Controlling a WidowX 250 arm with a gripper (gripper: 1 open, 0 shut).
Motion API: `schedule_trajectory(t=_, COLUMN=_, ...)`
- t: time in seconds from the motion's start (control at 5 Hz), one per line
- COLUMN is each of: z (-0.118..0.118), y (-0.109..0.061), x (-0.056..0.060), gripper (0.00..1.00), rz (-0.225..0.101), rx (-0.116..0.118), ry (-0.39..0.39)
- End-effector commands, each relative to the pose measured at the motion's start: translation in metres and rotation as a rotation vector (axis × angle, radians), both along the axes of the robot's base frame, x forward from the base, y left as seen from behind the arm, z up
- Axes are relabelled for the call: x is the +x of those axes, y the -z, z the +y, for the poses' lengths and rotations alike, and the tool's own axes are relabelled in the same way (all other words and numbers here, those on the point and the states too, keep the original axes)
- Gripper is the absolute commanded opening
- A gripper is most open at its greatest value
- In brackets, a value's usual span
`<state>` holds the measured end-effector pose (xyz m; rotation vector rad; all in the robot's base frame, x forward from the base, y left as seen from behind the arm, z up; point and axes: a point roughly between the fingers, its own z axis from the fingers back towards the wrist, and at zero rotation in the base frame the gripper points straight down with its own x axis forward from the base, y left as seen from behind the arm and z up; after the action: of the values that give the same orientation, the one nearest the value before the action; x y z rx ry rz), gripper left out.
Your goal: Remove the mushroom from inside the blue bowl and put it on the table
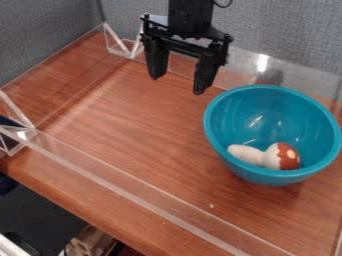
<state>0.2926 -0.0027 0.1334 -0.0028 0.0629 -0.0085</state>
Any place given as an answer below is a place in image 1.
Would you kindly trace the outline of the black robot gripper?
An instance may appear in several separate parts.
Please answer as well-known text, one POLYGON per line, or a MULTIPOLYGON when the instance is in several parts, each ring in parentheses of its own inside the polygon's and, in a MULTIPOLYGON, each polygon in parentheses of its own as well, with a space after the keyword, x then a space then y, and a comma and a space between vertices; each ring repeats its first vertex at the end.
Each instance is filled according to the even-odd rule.
POLYGON ((170 51, 200 56, 195 66, 194 94, 212 86, 220 57, 232 37, 212 26, 215 0, 168 0, 166 15, 144 13, 141 42, 147 69, 154 80, 167 72, 170 51))

